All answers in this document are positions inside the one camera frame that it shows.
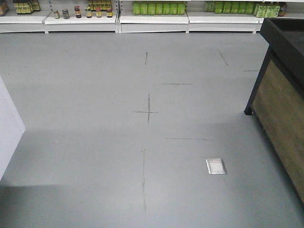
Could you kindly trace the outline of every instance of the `glass jar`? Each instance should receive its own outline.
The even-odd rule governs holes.
[[[63,10],[62,10],[62,15],[63,15],[63,18],[64,18],[64,19],[69,19],[69,18],[70,18],[70,15],[69,15],[67,9],[63,9]]]
[[[101,18],[101,16],[102,16],[102,15],[101,15],[101,10],[100,10],[99,7],[97,7],[97,8],[96,8],[96,17],[97,17],[97,18]]]
[[[91,18],[92,17],[92,12],[91,12],[91,7],[86,7],[85,8],[86,12],[86,17]]]
[[[60,18],[60,14],[59,14],[58,10],[54,10],[54,18],[55,19],[59,19]]]
[[[80,6],[75,6],[74,9],[75,9],[76,18],[81,18]]]

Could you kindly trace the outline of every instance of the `wooden panel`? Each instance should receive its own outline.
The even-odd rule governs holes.
[[[253,108],[304,202],[304,100],[273,61]]]

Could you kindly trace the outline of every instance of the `black countertop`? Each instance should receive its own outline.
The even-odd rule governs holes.
[[[304,88],[304,19],[264,19],[261,35]]]

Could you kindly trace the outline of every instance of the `display counter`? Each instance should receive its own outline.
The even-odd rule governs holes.
[[[304,202],[304,19],[265,19],[269,43],[245,108],[259,119]]]

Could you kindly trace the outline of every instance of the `retail display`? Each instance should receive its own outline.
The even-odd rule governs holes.
[[[87,4],[91,11],[96,11],[97,8],[100,8],[100,11],[106,11],[107,8],[112,8],[111,0],[88,0]]]
[[[133,15],[184,15],[186,4],[183,1],[155,2],[134,1]]]
[[[34,11],[40,11],[38,0],[13,0],[17,14],[32,14]]]
[[[257,18],[276,18],[285,14],[285,2],[262,3],[253,1],[206,1],[204,12],[253,14]]]
[[[9,10],[9,7],[5,0],[0,0],[0,17],[5,16],[6,12]]]

